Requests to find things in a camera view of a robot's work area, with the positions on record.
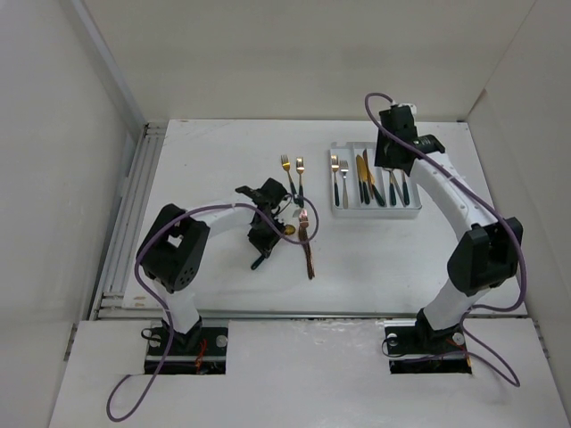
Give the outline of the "gold spoon green handle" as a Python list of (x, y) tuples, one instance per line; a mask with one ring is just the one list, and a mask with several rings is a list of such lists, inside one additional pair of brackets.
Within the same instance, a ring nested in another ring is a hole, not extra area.
[(406, 175), (401, 171), (401, 193), (402, 193), (402, 204), (404, 206), (410, 205), (410, 192), (408, 187), (408, 182)]
[(392, 206), (395, 206), (397, 202), (397, 197), (396, 197), (395, 179), (393, 172), (391, 170), (389, 171), (389, 199), (390, 199), (390, 204)]
[(254, 227), (247, 234), (249, 243), (260, 253), (260, 256), (251, 264), (251, 270), (255, 270), (265, 260), (268, 259), (273, 248), (283, 238), (283, 236), (292, 235), (295, 232), (293, 225), (277, 226), (276, 232), (271, 226), (263, 224)]

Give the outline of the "rose gold fork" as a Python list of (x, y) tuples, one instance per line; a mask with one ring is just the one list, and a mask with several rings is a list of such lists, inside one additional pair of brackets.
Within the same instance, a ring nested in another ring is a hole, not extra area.
[(305, 243), (309, 243), (309, 236), (308, 236), (309, 219), (307, 215), (307, 210), (303, 209), (303, 212), (300, 214), (298, 221), (299, 221), (298, 240), (302, 242), (302, 245), (304, 245)]
[(307, 268), (308, 278), (310, 280), (312, 280), (315, 277), (315, 268), (314, 268), (314, 262), (313, 262), (313, 258), (312, 258), (311, 248), (310, 248), (310, 245), (308, 243), (305, 243), (302, 247), (304, 249), (304, 254), (305, 254), (305, 259), (306, 259), (306, 268)]

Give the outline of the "silver slotted spoon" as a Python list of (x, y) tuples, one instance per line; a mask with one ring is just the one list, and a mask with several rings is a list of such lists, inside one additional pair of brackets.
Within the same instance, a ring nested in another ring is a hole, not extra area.
[(395, 188), (396, 188), (396, 197), (397, 197), (397, 201), (399, 201), (401, 203), (402, 206), (404, 206), (402, 204), (402, 193), (401, 193), (401, 188), (396, 180), (396, 176), (394, 175), (394, 179), (395, 179)]

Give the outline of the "gold fork green handle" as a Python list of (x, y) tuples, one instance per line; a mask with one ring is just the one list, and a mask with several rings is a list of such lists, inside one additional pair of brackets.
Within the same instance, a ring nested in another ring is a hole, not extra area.
[(295, 185), (294, 185), (294, 181), (291, 175), (291, 163), (289, 161), (289, 158), (286, 154), (283, 154), (280, 156), (280, 160), (281, 160), (281, 166), (282, 169), (286, 172), (287, 174), (287, 178), (288, 178), (288, 182), (289, 182), (289, 187), (291, 190), (291, 194), (293, 197), (295, 197), (297, 195), (296, 189), (295, 189)]
[(303, 192), (303, 180), (302, 179), (303, 179), (303, 173), (305, 170), (303, 157), (297, 157), (296, 158), (295, 169), (296, 169), (296, 172), (297, 172), (298, 178), (299, 178), (298, 194), (299, 194), (300, 200), (303, 201), (304, 192)]
[(337, 172), (340, 168), (338, 157), (335, 154), (330, 156), (331, 161), (331, 170), (333, 174), (333, 183), (334, 183), (334, 202), (335, 206), (340, 206), (340, 195), (339, 195), (339, 187), (337, 182)]

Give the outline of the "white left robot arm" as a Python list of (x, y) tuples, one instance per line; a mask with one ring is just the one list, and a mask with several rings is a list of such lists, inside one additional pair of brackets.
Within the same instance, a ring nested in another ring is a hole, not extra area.
[(225, 202), (184, 210), (170, 203), (163, 206), (140, 244), (135, 262), (138, 281), (146, 276), (158, 290), (148, 291), (161, 305), (161, 327), (152, 330), (166, 340), (169, 354), (194, 351), (202, 339), (202, 318), (194, 304), (190, 284), (198, 274), (209, 239), (239, 227), (248, 227), (248, 242), (260, 254), (257, 268), (285, 236), (286, 224), (278, 207), (288, 195), (282, 184), (269, 178), (258, 189), (243, 185)]

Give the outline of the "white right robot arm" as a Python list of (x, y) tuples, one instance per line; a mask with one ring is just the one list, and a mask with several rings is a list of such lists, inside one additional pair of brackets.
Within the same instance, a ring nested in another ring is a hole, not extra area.
[(458, 240), (445, 285), (418, 312), (415, 324), (397, 333), (409, 353), (443, 352), (464, 314), (516, 274), (523, 226), (516, 218), (498, 220), (478, 200), (442, 143), (418, 134), (408, 105), (395, 104), (380, 111), (379, 118), (376, 166), (404, 171), (432, 198)]

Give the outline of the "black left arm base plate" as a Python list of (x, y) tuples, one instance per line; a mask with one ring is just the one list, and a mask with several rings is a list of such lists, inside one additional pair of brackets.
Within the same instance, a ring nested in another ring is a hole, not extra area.
[[(167, 324), (142, 330), (147, 341), (144, 371), (152, 375), (163, 357), (170, 337)], [(201, 319), (187, 334), (175, 332), (159, 375), (223, 375), (226, 373), (228, 325), (205, 324)]]

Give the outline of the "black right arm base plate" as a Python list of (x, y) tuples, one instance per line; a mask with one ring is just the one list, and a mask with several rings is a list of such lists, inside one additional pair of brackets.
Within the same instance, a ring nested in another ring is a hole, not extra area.
[(466, 340), (458, 326), (430, 336), (415, 323), (387, 323), (384, 353), (392, 375), (471, 375)]

